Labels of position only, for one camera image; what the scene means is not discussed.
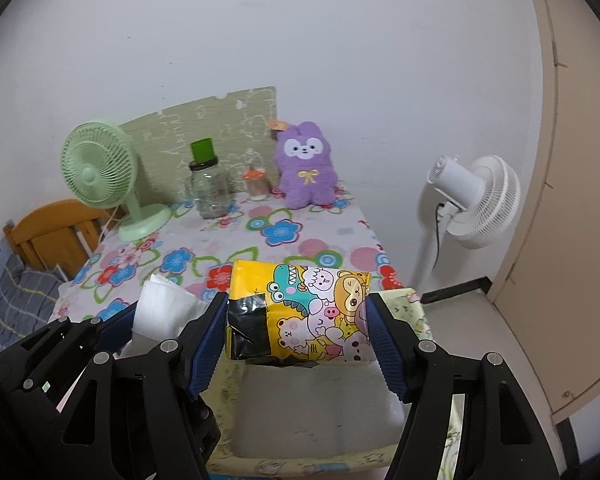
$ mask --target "purple stuffed animal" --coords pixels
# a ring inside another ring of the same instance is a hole
[[[285,206],[289,209],[335,201],[338,177],[331,163],[331,147],[317,124],[290,124],[284,132],[279,132],[274,158],[281,173],[280,189],[286,194]]]

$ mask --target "floral tablecloth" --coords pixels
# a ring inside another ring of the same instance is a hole
[[[61,291],[51,319],[107,319],[138,300],[152,273],[211,301],[216,292],[229,289],[237,259],[364,270],[372,273],[371,290],[402,287],[376,235],[339,182],[330,206],[289,210],[275,190],[261,202],[240,193],[225,218],[205,220],[192,202],[183,202],[172,205],[171,219],[147,238],[127,243],[113,233]]]

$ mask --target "orange lid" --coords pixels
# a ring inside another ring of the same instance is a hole
[[[255,168],[251,168],[247,173],[242,176],[243,180],[251,180],[252,178],[260,178],[264,176],[264,171],[256,170]]]

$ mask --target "plaid fabric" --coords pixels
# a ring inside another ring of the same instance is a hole
[[[62,281],[52,272],[26,267],[17,254],[0,277],[0,350],[45,325]]]

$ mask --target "door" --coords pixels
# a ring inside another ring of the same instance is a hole
[[[546,3],[553,147],[535,218],[494,302],[558,422],[600,393],[600,22],[584,0]]]

